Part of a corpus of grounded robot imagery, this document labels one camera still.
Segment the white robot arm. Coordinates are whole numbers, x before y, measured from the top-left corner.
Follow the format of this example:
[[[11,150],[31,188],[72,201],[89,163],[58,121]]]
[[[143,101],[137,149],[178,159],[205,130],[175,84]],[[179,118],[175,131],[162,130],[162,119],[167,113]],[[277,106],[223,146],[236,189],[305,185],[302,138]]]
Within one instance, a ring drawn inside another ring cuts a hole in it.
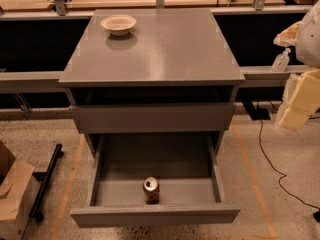
[[[296,59],[309,67],[301,75],[292,73],[289,76],[277,114],[280,127],[297,130],[320,108],[320,1],[301,21],[278,34],[273,43],[285,48],[274,60],[273,71],[285,71],[290,46],[295,47]]]

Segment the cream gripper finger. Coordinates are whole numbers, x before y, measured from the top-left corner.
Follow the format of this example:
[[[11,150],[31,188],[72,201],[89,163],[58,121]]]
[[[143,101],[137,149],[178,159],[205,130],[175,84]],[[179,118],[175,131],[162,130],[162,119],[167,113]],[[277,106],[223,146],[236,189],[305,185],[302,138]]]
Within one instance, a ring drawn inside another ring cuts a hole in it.
[[[292,73],[286,82],[277,124],[288,130],[300,129],[320,108],[320,70],[301,75]]]
[[[295,46],[297,41],[297,33],[300,25],[301,22],[298,21],[286,28],[280,34],[276,35],[276,37],[273,40],[273,43],[281,47]]]

